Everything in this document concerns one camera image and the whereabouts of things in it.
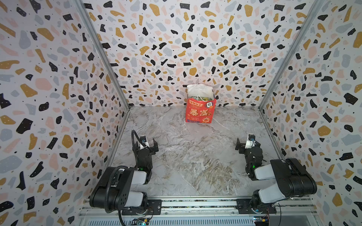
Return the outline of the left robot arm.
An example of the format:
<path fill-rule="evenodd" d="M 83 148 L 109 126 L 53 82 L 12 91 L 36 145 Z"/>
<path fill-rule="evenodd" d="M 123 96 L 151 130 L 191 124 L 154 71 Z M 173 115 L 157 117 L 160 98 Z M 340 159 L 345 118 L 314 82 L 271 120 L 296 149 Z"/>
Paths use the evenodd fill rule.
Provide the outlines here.
<path fill-rule="evenodd" d="M 125 211 L 125 214 L 146 214 L 150 210 L 145 192 L 132 191 L 134 185 L 146 185 L 152 176 L 152 156 L 158 152 L 158 143 L 148 142 L 145 136 L 141 144 L 133 143 L 136 158 L 135 167 L 107 167 L 90 195 L 89 203 L 93 208 L 102 208 L 106 213 Z"/>

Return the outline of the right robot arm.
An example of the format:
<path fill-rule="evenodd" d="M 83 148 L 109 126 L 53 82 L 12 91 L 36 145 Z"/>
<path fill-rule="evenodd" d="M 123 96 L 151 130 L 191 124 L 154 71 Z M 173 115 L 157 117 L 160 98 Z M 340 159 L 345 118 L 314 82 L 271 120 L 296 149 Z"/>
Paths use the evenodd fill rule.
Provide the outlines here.
<path fill-rule="evenodd" d="M 317 192 L 315 180 L 296 158 L 274 159 L 263 165 L 267 161 L 264 160 L 263 150 L 255 135 L 249 134 L 245 143 L 237 139 L 235 149 L 245 157 L 245 171 L 249 179 L 275 180 L 271 186 L 255 190 L 251 198 L 238 199 L 237 209 L 240 214 L 274 214 L 275 203 Z"/>

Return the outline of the red paper bag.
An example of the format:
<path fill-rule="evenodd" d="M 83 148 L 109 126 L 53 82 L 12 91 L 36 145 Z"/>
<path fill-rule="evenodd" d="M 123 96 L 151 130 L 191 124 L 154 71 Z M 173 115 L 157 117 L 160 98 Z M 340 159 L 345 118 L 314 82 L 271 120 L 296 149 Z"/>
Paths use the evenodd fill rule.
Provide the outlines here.
<path fill-rule="evenodd" d="M 186 122 L 212 123 L 216 99 L 211 86 L 204 84 L 187 85 Z"/>

